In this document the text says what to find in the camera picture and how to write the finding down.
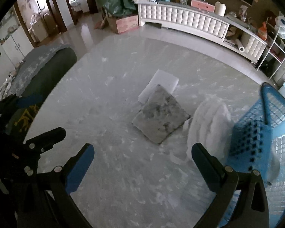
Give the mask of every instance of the cabinet door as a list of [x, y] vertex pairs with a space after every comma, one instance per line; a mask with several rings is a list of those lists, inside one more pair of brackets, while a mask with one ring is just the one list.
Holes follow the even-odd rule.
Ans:
[[2, 47], [14, 65], [19, 63], [24, 58], [23, 54], [21, 53], [11, 36], [4, 42]]
[[12, 37], [24, 56], [34, 48], [21, 26], [13, 32]]

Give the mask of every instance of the metal screw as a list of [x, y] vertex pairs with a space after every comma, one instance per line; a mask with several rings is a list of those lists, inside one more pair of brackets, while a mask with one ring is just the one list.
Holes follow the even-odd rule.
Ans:
[[62, 170], [62, 166], [58, 165], [54, 168], [54, 172], [58, 173], [58, 172], [61, 172]]
[[27, 172], [27, 175], [30, 177], [31, 175], [33, 175], [33, 173], [34, 173], [33, 170], [29, 170], [29, 171]]
[[29, 166], [24, 167], [24, 172], [27, 173], [31, 168]]
[[252, 171], [256, 176], [259, 176], [260, 175], [260, 172], [258, 170], [253, 170]]
[[227, 171], [227, 172], [233, 172], [233, 169], [232, 169], [231, 166], [227, 165], [227, 166], [225, 166], [225, 171]]

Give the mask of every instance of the shelf rack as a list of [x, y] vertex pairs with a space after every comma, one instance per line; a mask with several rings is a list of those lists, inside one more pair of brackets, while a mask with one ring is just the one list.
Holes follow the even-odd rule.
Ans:
[[[266, 25], [269, 25], [270, 27], [272, 27], [274, 29], [274, 27], [268, 23], [268, 18], [266, 20]], [[285, 60], [285, 56], [283, 58], [283, 60], [280, 60], [273, 52], [271, 52], [271, 48], [273, 45], [276, 45], [280, 50], [281, 52], [285, 55], [285, 50], [282, 49], [277, 43], [276, 43], [276, 39], [278, 37], [278, 34], [279, 34], [279, 31], [280, 31], [281, 27], [279, 27], [278, 31], [276, 32], [275, 34], [275, 37], [274, 39], [272, 39], [272, 43], [269, 47], [266, 47], [265, 50], [267, 51], [266, 55], [264, 56], [263, 60], [261, 61], [261, 63], [259, 64], [257, 70], [259, 70], [260, 66], [262, 66], [262, 63], [265, 61], [266, 57], [268, 56], [268, 54], [272, 55], [279, 63], [279, 66], [277, 67], [277, 69], [274, 71], [274, 73], [270, 76], [269, 79], [271, 79], [274, 74], [278, 71], [278, 69], [280, 68], [280, 66], [283, 64], [284, 60]]]

